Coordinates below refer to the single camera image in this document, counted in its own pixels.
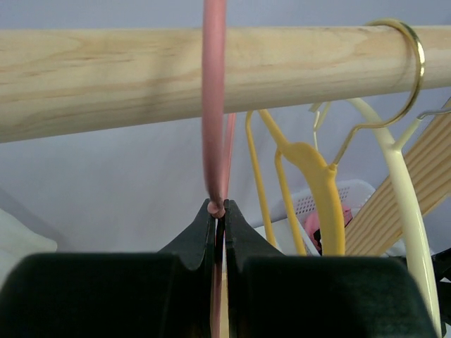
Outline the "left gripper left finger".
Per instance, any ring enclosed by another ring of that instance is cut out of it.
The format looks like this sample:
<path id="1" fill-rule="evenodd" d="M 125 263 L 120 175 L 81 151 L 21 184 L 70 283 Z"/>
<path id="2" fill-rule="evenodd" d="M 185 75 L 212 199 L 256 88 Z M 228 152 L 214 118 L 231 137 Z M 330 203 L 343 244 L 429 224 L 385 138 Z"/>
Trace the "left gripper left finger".
<path id="1" fill-rule="evenodd" d="M 2 337 L 210 337 L 214 219 L 157 252 L 39 253 L 1 288 Z"/>

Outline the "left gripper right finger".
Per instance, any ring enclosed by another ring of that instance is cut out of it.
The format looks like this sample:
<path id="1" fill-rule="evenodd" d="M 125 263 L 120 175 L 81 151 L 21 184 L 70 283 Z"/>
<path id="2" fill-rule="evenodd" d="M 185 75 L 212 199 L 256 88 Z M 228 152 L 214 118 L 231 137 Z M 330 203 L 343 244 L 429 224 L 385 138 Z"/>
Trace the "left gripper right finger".
<path id="1" fill-rule="evenodd" d="M 434 337 L 401 262 L 286 256 L 225 203 L 231 337 Z"/>

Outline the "pink t shirt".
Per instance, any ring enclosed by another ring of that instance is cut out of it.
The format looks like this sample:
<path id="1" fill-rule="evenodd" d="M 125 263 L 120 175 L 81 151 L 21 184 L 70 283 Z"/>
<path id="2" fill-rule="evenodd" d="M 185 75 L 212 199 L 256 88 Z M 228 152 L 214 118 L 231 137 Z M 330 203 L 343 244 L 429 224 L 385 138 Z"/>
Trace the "pink t shirt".
<path id="1" fill-rule="evenodd" d="M 344 226 L 352 221 L 352 209 L 346 205 L 342 205 L 343 218 L 344 218 Z M 321 243 L 321 233 L 320 233 L 320 222 L 319 216 L 317 212 L 311 213 L 305 220 L 304 229 L 306 233 L 309 235 L 310 240 L 313 245 L 316 247 L 319 255 L 322 255 L 322 243 Z"/>

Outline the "yellow hanger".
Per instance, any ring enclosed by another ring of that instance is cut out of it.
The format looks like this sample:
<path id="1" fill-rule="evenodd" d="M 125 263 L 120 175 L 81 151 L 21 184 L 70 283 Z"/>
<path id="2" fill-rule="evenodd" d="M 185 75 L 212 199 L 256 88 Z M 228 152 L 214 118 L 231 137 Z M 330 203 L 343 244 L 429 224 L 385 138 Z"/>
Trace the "yellow hanger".
<path id="1" fill-rule="evenodd" d="M 263 120 L 266 128 L 270 132 L 274 142 L 277 145 L 275 154 L 275 166 L 282 192 L 283 198 L 287 198 L 290 195 L 286 176 L 283 170 L 282 157 L 285 157 L 291 164 L 298 168 L 307 181 L 309 188 L 314 194 L 323 194 L 332 190 L 332 184 L 335 183 L 335 177 L 337 174 L 337 166 L 340 159 L 344 155 L 349 143 L 355 136 L 357 131 L 362 129 L 376 129 L 381 127 L 387 127 L 401 120 L 414 105 L 421 86 L 424 81 L 424 73 L 426 66 L 426 59 L 424 48 L 421 41 L 415 33 L 415 31 L 408 26 L 408 24 L 401 20 L 392 18 L 374 20 L 367 23 L 368 26 L 386 25 L 396 29 L 402 33 L 409 42 L 410 47 L 413 49 L 415 57 L 415 74 L 412 89 L 406 104 L 401 110 L 388 120 L 383 120 L 378 123 L 361 123 L 355 125 L 347 135 L 344 143 L 340 147 L 338 154 L 335 156 L 332 163 L 328 164 L 323 156 L 311 145 L 304 142 L 289 142 L 285 135 L 281 132 L 278 125 L 275 123 L 271 114 L 266 109 L 258 111 L 259 116 Z M 304 250 L 304 245 L 301 240 L 301 236 L 298 227 L 295 226 L 295 216 L 292 210 L 292 204 L 290 201 L 286 203 L 288 210 L 288 217 L 292 223 L 293 237 L 295 238 L 295 244 L 298 247 L 299 255 L 305 256 L 307 253 Z M 345 255 L 345 227 L 341 222 L 336 226 L 332 226 L 328 229 L 325 225 L 320 226 L 321 238 L 324 245 L 324 256 L 344 256 Z"/>

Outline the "pink hanger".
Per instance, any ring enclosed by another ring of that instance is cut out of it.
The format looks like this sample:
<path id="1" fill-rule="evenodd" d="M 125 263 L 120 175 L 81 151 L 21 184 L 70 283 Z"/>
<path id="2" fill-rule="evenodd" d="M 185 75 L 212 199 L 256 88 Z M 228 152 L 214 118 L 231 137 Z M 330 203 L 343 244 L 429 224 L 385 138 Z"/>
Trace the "pink hanger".
<path id="1" fill-rule="evenodd" d="M 221 334 L 223 233 L 233 153 L 236 115 L 223 126 L 225 99 L 226 2 L 204 2 L 202 25 L 202 155 L 207 211 L 214 218 L 214 285 L 211 295 L 211 336 Z"/>

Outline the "cream hanger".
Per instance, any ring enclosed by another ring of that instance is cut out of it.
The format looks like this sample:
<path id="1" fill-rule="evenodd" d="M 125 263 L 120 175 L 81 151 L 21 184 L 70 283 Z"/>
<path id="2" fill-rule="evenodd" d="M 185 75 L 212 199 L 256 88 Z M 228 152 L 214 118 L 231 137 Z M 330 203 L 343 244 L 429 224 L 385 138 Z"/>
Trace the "cream hanger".
<path id="1" fill-rule="evenodd" d="M 440 110 L 421 113 L 397 140 L 393 139 L 387 127 L 373 130 L 387 163 L 389 178 L 400 211 L 407 267 L 421 290 L 438 336 L 442 334 L 442 327 L 433 261 L 419 201 L 402 155 L 402 147 L 414 134 L 425 117 L 430 115 L 446 116 L 448 114 L 450 114 L 450 102 L 447 102 Z"/>

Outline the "white t shirt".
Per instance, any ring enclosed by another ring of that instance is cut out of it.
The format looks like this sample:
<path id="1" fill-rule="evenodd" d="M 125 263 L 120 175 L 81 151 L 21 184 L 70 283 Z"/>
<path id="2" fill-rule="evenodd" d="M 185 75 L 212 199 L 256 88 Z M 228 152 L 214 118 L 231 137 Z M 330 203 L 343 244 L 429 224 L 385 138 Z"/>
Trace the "white t shirt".
<path id="1" fill-rule="evenodd" d="M 57 243 L 33 232 L 11 214 L 1 209 L 1 284 L 11 270 L 26 256 L 55 252 Z"/>

